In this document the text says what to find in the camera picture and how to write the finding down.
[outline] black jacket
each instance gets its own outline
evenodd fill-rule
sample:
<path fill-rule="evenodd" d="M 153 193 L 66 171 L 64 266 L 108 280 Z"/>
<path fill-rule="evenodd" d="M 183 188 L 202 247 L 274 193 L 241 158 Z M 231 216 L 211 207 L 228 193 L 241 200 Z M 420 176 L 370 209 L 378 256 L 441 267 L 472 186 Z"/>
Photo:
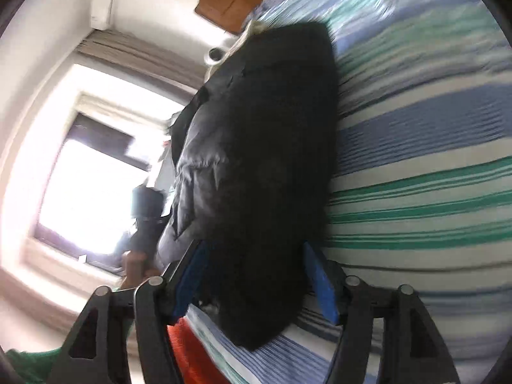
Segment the black jacket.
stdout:
<path fill-rule="evenodd" d="M 322 237 L 335 162 L 337 74 L 327 29 L 304 23 L 249 40 L 171 128 L 172 217 L 158 260 L 216 244 L 198 298 L 235 345 L 255 349 L 295 317 L 305 240 Z"/>

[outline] bed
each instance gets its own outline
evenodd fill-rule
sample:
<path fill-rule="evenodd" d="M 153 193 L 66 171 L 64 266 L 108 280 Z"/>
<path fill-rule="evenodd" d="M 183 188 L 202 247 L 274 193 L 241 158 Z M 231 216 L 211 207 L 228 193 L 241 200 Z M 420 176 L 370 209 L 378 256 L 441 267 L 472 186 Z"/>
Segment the bed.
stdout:
<path fill-rule="evenodd" d="M 464 384 L 512 335 L 512 51 L 481 0 L 285 0 L 270 27 L 321 20 L 340 76 L 337 170 L 324 253 L 376 286 L 420 292 Z M 312 293 L 248 352 L 190 307 L 233 383 L 324 381 L 340 335 Z M 375 322 L 365 382 L 376 382 Z"/>

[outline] red cloth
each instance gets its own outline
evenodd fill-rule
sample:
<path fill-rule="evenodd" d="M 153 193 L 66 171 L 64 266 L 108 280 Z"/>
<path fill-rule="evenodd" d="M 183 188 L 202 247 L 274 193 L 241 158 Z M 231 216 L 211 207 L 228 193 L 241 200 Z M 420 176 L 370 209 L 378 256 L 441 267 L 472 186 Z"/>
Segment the red cloth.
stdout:
<path fill-rule="evenodd" d="M 229 384 L 184 318 L 167 330 L 185 384 Z"/>

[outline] striped blanket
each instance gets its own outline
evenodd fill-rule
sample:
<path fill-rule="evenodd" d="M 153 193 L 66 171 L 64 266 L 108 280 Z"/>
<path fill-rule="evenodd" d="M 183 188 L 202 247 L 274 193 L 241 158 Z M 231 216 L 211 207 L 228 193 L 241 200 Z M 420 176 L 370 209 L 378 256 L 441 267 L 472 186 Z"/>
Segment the striped blanket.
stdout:
<path fill-rule="evenodd" d="M 480 382 L 512 335 L 512 51 L 480 0 L 286 0 L 261 18 L 308 19 L 329 26 L 340 72 L 324 252 L 367 283 L 414 286 L 462 382 Z M 233 383 L 320 384 L 340 335 L 312 294 L 253 353 L 198 309 L 188 320 Z"/>

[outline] window pane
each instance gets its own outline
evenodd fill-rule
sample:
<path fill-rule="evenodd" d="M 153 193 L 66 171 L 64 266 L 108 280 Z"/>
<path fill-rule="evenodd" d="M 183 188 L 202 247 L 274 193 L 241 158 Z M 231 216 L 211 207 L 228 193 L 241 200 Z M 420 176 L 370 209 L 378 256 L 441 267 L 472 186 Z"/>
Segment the window pane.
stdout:
<path fill-rule="evenodd" d="M 39 223 L 80 248 L 110 254 L 129 227 L 132 189 L 147 175 L 68 140 L 48 183 Z"/>

